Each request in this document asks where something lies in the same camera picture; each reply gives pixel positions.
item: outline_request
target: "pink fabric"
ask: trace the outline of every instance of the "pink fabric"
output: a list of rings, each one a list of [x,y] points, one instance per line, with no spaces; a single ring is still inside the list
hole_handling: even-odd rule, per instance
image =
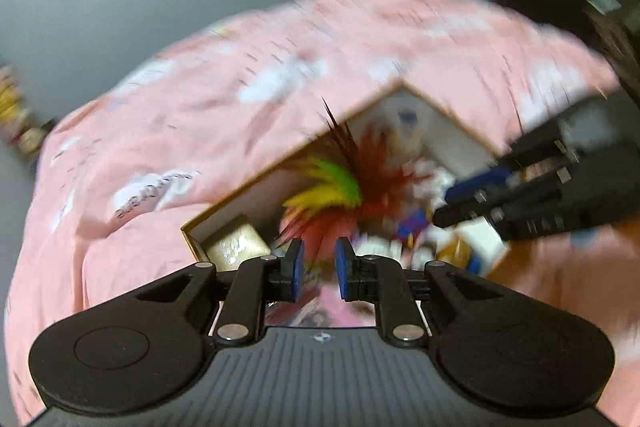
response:
[[[41,331],[192,263],[180,226],[324,130],[322,98],[340,118],[399,77],[496,149],[616,85],[574,38],[470,0],[298,0],[169,47],[47,139],[5,317],[20,421],[43,407]],[[634,393],[618,399],[637,414]]]

